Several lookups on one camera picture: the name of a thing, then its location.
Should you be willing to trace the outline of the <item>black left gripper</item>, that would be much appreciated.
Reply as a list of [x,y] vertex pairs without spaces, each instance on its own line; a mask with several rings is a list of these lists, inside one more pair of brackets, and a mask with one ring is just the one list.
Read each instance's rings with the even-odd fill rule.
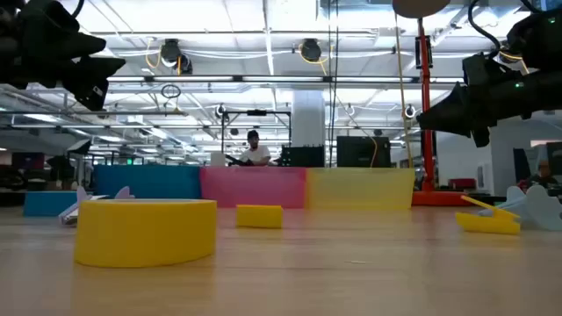
[[21,0],[18,8],[18,86],[95,82],[126,65],[121,58],[86,56],[103,51],[106,41],[73,32],[73,15],[58,0]]

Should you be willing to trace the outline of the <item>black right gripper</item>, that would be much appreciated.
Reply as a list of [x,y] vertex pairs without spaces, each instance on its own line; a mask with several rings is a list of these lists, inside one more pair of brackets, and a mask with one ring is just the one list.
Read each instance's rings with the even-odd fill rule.
[[[483,54],[464,59],[463,71],[466,86],[456,85],[448,96],[418,115],[421,129],[470,134],[496,126],[502,119],[529,119],[540,110],[542,71],[525,75]],[[465,115],[468,126],[461,118],[444,115]]]

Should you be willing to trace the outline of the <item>yellow toy piece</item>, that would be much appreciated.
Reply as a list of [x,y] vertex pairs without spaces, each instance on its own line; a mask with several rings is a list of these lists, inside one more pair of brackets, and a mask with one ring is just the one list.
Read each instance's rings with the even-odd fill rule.
[[503,210],[499,207],[486,204],[472,197],[461,196],[462,200],[473,205],[484,207],[486,211],[491,211],[491,216],[473,215],[464,212],[457,212],[455,215],[457,224],[469,233],[497,233],[518,235],[521,232],[520,218],[512,212]]

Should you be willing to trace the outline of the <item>light blue staple remover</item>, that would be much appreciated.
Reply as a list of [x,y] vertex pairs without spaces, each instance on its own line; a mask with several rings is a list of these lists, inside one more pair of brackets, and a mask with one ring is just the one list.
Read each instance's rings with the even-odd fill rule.
[[562,232],[562,204],[541,185],[533,185],[526,191],[509,187],[507,200],[497,208],[513,213],[514,221],[522,227]]

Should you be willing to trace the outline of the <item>yellow tape roll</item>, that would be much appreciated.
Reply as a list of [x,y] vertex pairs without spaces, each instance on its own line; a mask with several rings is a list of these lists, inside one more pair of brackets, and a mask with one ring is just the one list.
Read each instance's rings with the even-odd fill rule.
[[111,199],[81,203],[74,260],[100,268],[146,268],[215,252],[217,202]]

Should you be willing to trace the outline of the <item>yellow staple remover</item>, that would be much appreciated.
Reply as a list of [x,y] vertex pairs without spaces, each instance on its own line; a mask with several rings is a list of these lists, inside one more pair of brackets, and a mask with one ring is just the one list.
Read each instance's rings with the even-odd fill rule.
[[284,209],[280,205],[237,205],[236,225],[254,228],[281,228]]

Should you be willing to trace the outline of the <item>red metal stand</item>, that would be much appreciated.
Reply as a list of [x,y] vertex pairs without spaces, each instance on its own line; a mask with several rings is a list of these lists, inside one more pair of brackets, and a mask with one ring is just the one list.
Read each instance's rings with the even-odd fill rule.
[[[420,52],[417,56],[421,62],[421,108],[422,114],[430,110],[430,70],[429,57],[431,53],[430,40],[425,34],[423,19],[427,16],[438,13],[450,3],[450,0],[392,0],[392,7],[395,14],[395,22],[398,16],[412,18],[417,22],[418,37],[420,38]],[[421,189],[415,191],[412,198],[414,206],[468,206],[464,201],[462,193],[458,191],[443,191],[436,189],[435,182],[435,163],[433,151],[433,132],[423,129],[422,131],[423,167],[425,176],[421,183]]]

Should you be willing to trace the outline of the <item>black monitor back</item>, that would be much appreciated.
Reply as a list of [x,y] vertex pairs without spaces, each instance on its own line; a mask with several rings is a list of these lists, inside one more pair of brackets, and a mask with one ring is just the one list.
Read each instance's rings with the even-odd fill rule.
[[387,137],[338,136],[336,159],[338,167],[390,168],[391,143]]

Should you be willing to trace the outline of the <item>person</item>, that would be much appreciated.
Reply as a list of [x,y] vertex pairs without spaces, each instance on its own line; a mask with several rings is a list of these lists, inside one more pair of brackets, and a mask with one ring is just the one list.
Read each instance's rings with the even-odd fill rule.
[[526,191],[533,185],[541,185],[546,189],[554,188],[558,185],[558,181],[551,174],[551,169],[548,161],[540,161],[537,165],[537,173],[521,180],[517,186]]
[[240,160],[246,165],[267,166],[271,155],[269,149],[259,143],[259,133],[256,130],[249,131],[247,141],[249,148],[241,154]]

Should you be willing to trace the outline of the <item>yellow plastic bin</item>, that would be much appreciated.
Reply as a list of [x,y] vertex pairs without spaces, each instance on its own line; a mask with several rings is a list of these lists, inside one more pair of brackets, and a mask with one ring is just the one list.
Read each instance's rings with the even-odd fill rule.
[[405,211],[411,207],[413,192],[413,169],[306,171],[306,207],[317,211]]

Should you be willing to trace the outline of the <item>blue plastic bin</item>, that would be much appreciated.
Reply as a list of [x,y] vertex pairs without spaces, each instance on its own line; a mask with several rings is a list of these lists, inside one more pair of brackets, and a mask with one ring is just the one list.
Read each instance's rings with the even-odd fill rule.
[[199,167],[170,165],[98,165],[95,192],[115,196],[128,186],[136,198],[201,199]]

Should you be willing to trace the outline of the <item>black equipment box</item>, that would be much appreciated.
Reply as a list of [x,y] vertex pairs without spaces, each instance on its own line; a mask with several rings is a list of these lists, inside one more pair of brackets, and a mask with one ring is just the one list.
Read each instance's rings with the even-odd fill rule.
[[324,146],[283,147],[280,165],[283,167],[323,168],[325,153]]

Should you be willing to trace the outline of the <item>pink plastic bin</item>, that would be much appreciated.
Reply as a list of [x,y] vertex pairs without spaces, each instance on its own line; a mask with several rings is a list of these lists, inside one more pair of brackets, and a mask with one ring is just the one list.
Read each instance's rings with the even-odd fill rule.
[[203,199],[219,208],[280,205],[301,209],[306,200],[306,169],[294,167],[204,167],[199,171]]

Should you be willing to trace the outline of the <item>black gantry frame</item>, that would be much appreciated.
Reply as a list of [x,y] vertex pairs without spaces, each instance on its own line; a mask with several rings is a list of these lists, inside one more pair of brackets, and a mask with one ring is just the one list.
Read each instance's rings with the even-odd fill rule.
[[[288,130],[288,141],[289,145],[292,144],[292,114],[289,111],[272,111],[272,110],[246,110],[246,111],[227,111],[222,112],[220,118],[220,152],[225,156],[227,161],[232,165],[243,166],[244,162],[239,161],[231,155],[225,153],[225,130],[226,128],[236,121],[240,115],[246,115],[250,117],[265,117],[271,115],[275,117],[279,122],[281,122],[285,128]],[[285,123],[280,115],[286,115],[288,118],[288,123]]]

